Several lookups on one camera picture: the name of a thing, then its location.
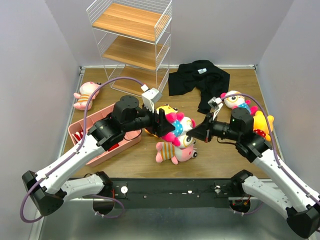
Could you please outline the white panda plush yellow glasses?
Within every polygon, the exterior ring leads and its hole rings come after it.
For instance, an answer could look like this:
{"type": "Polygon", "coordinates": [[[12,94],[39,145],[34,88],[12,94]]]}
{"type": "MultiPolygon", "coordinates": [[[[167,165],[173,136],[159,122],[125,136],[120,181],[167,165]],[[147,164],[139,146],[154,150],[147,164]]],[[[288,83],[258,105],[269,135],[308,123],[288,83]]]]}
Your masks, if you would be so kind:
{"type": "Polygon", "coordinates": [[[230,95],[239,94],[239,93],[240,93],[239,91],[235,91],[235,90],[223,92],[220,95],[220,98],[223,99],[224,104],[228,108],[230,109],[245,108],[253,116],[258,111],[258,107],[255,105],[250,106],[251,101],[249,99],[245,99],[245,97],[242,95],[230,96],[230,95]]]}

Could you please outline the white panda plush blue dress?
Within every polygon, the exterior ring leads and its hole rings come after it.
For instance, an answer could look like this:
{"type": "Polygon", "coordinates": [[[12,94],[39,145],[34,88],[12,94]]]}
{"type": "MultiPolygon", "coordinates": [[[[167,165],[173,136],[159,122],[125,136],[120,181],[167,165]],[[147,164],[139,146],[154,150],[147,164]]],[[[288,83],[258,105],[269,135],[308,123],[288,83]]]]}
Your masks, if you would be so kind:
{"type": "Polygon", "coordinates": [[[174,126],[174,130],[161,137],[164,141],[180,149],[188,148],[194,143],[194,138],[187,135],[187,132],[196,126],[192,118],[185,116],[183,112],[172,112],[165,117],[174,126]]]}

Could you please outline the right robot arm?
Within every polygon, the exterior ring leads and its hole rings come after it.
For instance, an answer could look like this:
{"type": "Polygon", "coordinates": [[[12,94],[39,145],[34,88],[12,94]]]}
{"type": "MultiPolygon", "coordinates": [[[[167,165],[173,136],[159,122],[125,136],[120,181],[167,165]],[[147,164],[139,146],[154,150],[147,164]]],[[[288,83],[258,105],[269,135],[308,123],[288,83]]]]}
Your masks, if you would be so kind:
{"type": "Polygon", "coordinates": [[[212,137],[232,140],[238,153],[262,169],[277,185],[264,185],[252,173],[242,170],[232,177],[230,191],[251,195],[267,204],[285,219],[301,238],[307,239],[320,228],[320,194],[301,180],[278,156],[271,144],[253,131],[254,118],[244,108],[231,111],[230,121],[220,122],[208,113],[187,135],[203,142],[212,137]]]}

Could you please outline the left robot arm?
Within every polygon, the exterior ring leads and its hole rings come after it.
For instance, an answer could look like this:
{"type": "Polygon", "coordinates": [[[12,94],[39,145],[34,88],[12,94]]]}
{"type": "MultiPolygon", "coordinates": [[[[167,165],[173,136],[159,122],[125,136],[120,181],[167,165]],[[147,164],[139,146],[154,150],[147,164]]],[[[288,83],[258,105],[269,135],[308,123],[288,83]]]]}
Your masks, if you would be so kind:
{"type": "Polygon", "coordinates": [[[145,128],[159,137],[175,129],[163,110],[150,110],[145,105],[140,107],[136,97],[122,96],[111,113],[84,130],[81,142],[42,170],[28,170],[22,175],[27,191],[23,202],[31,198],[44,217],[54,213],[67,200],[88,195],[107,197],[112,183],[105,173],[74,180],[69,178],[86,163],[121,142],[126,133],[145,128]]]}

